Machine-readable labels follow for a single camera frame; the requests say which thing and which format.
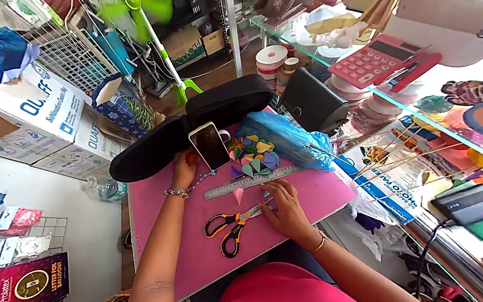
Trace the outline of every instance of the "phone screen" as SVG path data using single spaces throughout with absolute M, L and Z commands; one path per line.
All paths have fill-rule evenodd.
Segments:
M 229 153 L 213 125 L 208 125 L 191 135 L 190 140 L 210 169 L 217 170 L 230 161 Z

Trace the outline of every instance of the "blue beaded string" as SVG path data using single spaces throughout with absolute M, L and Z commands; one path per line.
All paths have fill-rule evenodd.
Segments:
M 202 182 L 202 180 L 204 180 L 206 177 L 210 176 L 210 175 L 215 175 L 215 170 L 211 170 L 210 173 L 206 173 L 206 174 L 203 174 L 203 173 L 199 173 L 198 175 L 201 176 L 201 178 L 198 180 L 198 182 L 192 186 L 191 188 L 189 188 L 187 191 L 188 192 L 191 192 L 193 189 L 195 189 L 196 186 L 198 186 L 198 184 L 200 182 Z

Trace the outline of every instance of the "orange and black scissors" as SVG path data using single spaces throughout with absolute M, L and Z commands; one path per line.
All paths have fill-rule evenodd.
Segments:
M 267 204 L 272 199 L 273 199 L 273 197 L 266 199 L 264 204 Z M 272 205 L 272 206 L 269 207 L 269 209 L 274 209 L 274 208 L 276 208 L 275 205 Z M 216 216 L 213 216 L 208 221 L 208 223 L 206 223 L 206 225 L 205 225 L 205 235 L 208 238 L 213 238 L 217 233 L 219 233 L 220 230 L 224 229 L 227 225 L 234 223 L 237 220 L 239 220 L 239 222 L 234 226 L 234 228 L 232 228 L 230 233 L 225 235 L 225 237 L 223 238 L 223 241 L 221 241 L 221 251 L 223 252 L 223 255 L 225 255 L 227 258 L 234 258 L 238 254 L 238 250 L 239 250 L 239 246 L 240 246 L 240 233 L 241 233 L 242 228 L 245 225 L 245 222 L 247 221 L 247 219 L 258 216 L 260 214 L 262 214 L 262 209 L 260 209 L 258 207 L 258 204 L 256 206 L 252 207 L 249 211 L 247 211 L 243 214 L 240 214 L 240 213 L 237 213 L 237 214 L 234 214 L 234 215 L 218 214 Z M 217 228 L 213 229 L 211 232 L 208 231 L 210 224 L 214 220 L 216 220 L 217 218 L 224 218 L 225 222 L 223 224 L 219 225 Z M 229 239 L 234 239 L 234 242 L 235 242 L 234 251 L 231 252 L 231 253 L 226 250 L 226 242 L 229 241 Z

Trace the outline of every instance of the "pink shirt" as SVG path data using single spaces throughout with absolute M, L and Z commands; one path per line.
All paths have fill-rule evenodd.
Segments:
M 355 302 L 312 273 L 283 262 L 266 263 L 239 276 L 221 297 L 221 302 L 294 301 Z

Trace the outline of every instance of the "green mop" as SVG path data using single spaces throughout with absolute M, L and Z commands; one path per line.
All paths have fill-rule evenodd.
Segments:
M 135 22 L 138 40 L 144 44 L 150 40 L 156 44 L 159 54 L 165 61 L 165 65 L 171 72 L 174 78 L 173 87 L 174 95 L 176 96 L 176 106 L 180 107 L 180 100 L 184 100 L 184 104 L 187 102 L 186 87 L 195 89 L 198 93 L 202 93 L 202 90 L 191 80 L 185 79 L 182 81 L 178 72 L 176 72 L 165 47 L 159 41 L 158 36 L 152 29 L 152 25 L 148 21 L 143 8 L 150 12 L 160 22 L 168 22 L 172 15 L 172 3 L 171 0 L 117 0 L 114 3 L 103 3 L 100 11 L 100 17 L 109 24 L 110 19 L 116 19 L 122 14 L 131 14 L 133 21 Z

